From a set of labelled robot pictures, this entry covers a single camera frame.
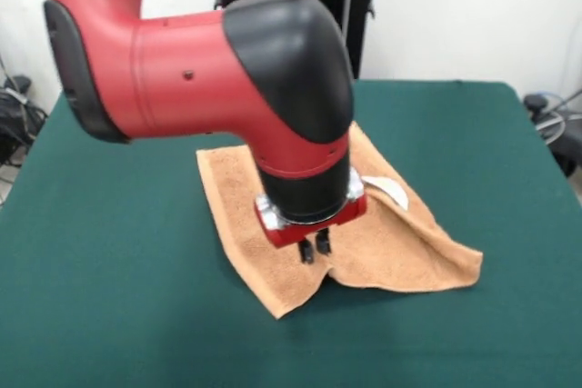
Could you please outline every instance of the green tablecloth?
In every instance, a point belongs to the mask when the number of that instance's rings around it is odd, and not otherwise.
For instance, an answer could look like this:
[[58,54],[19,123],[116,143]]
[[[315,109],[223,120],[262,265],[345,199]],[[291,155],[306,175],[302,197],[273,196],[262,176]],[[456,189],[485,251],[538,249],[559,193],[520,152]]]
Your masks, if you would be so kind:
[[0,213],[0,386],[582,386],[582,212],[514,92],[362,82],[356,100],[437,220],[485,252],[476,287],[330,282],[277,322],[196,170],[195,149],[237,140],[99,143],[61,100]]

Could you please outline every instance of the brown towel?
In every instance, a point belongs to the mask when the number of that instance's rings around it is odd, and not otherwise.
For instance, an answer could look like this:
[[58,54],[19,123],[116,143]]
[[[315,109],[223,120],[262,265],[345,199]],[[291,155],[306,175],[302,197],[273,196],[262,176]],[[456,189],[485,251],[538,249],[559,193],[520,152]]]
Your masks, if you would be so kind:
[[276,249],[262,233],[253,211],[262,187],[246,146],[196,153],[226,256],[277,319],[307,302],[326,274],[347,286],[406,293],[465,287],[478,280],[483,254],[451,240],[356,124],[350,144],[357,171],[400,183],[408,194],[408,211],[382,191],[367,187],[367,213],[332,227],[333,253],[316,253],[311,265],[301,264],[296,244]]

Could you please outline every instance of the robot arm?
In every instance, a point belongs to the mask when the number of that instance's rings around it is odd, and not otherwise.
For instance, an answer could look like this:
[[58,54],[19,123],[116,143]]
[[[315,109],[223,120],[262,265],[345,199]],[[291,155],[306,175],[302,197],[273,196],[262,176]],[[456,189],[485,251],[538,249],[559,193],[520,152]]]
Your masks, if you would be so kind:
[[317,0],[242,0],[224,11],[140,18],[142,0],[47,0],[58,73],[93,137],[229,132],[266,191],[256,212],[275,246],[366,209],[349,163],[352,75]]

